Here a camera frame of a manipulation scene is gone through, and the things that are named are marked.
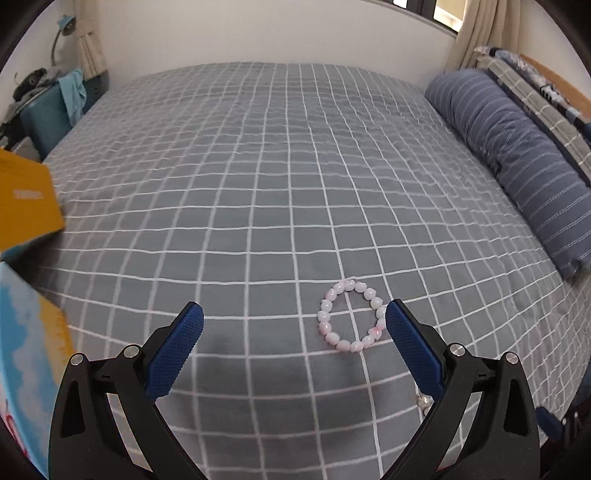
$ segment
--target orange box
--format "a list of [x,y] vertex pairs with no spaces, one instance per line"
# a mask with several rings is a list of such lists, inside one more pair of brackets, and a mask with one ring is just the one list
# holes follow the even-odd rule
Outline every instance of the orange box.
[[0,261],[65,225],[49,169],[0,150]]

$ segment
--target blue textured pad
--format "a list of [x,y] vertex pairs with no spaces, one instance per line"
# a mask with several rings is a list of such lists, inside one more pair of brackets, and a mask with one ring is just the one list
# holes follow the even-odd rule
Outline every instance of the blue textured pad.
[[146,394],[155,401],[168,395],[191,350],[203,332],[203,309],[195,304],[156,353],[147,368]]
[[560,420],[552,415],[545,407],[535,409],[535,419],[548,438],[558,442],[562,438],[563,426]]
[[391,301],[386,309],[386,328],[407,364],[419,390],[434,401],[443,396],[443,366],[406,313]]

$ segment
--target wooden headboard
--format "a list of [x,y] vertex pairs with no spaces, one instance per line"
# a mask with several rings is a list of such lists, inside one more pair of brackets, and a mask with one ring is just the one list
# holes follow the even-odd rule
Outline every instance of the wooden headboard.
[[584,116],[591,118],[591,100],[585,97],[578,88],[571,85],[568,81],[558,75],[558,73],[550,70],[547,66],[542,65],[539,61],[536,61],[527,55],[522,55],[521,57],[537,68],[538,71],[549,81],[554,83],[556,88],[560,90],[560,93],[564,95],[572,106],[579,110]]

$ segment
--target bed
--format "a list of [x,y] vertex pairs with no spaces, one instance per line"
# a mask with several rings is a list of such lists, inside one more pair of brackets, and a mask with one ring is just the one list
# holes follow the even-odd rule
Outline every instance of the bed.
[[[419,392],[387,335],[353,355],[318,334],[342,278],[403,299],[473,354],[516,352],[534,405],[559,417],[586,369],[588,276],[561,278],[408,83],[322,64],[154,74],[105,95],[46,164],[67,228],[25,275],[67,313],[78,350],[116,355],[203,306],[204,333],[157,404],[211,479],[378,478],[416,431]],[[350,340],[375,321],[359,295],[333,312]]]

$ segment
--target blue striped pillow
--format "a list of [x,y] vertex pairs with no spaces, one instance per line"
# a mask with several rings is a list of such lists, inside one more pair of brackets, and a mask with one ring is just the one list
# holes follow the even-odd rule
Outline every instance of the blue striped pillow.
[[489,167],[563,278],[591,268],[591,189],[483,70],[435,78],[427,100]]

